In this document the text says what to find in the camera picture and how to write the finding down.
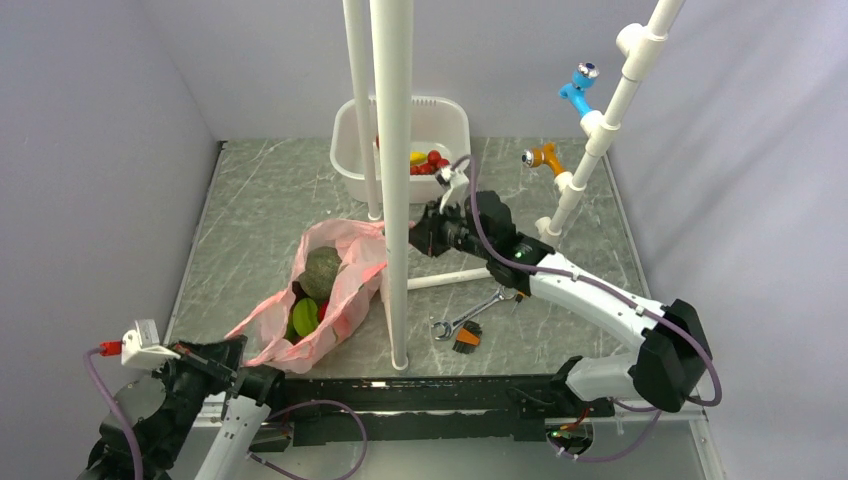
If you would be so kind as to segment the pink plastic bag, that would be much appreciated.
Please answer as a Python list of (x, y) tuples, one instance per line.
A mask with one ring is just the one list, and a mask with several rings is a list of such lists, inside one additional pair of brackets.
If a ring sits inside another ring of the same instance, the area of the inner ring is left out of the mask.
[[(285, 372), (305, 374), (363, 323), (373, 296), (380, 289), (387, 266), (382, 222), (329, 219), (308, 228), (292, 259), (289, 284), (260, 302), (226, 335), (227, 340), (256, 332), (261, 346), (246, 359), (247, 366), (260, 364)], [(306, 270), (308, 255), (332, 247), (341, 258), (341, 270), (332, 282), (325, 316), (315, 331), (297, 343), (285, 338), (291, 310), (296, 303), (295, 281)]]

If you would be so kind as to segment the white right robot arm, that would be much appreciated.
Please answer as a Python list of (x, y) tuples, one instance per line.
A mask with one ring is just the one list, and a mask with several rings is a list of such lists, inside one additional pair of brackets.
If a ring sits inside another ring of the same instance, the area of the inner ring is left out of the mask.
[(575, 356), (560, 368), (550, 391), (560, 413), (574, 415), (599, 399), (640, 399), (669, 413), (687, 402), (721, 401), (713, 356), (691, 304), (650, 300), (578, 267), (520, 232), (495, 192), (476, 193), (461, 205), (427, 203), (409, 242), (429, 257), (457, 250), (481, 258), (498, 284), (562, 307), (625, 347), (603, 358)]

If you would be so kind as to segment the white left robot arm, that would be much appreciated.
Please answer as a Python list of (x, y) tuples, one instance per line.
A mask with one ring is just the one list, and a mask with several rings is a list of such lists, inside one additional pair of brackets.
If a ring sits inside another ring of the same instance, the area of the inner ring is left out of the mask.
[(92, 362), (116, 347), (105, 343), (86, 352), (84, 366), (109, 412), (80, 478), (168, 478), (207, 398), (215, 395), (224, 397), (222, 424), (197, 476), (231, 478), (262, 423), (279, 417), (288, 402), (282, 371), (242, 365), (246, 341), (239, 335), (213, 343), (170, 343), (155, 352), (147, 375), (116, 393)]

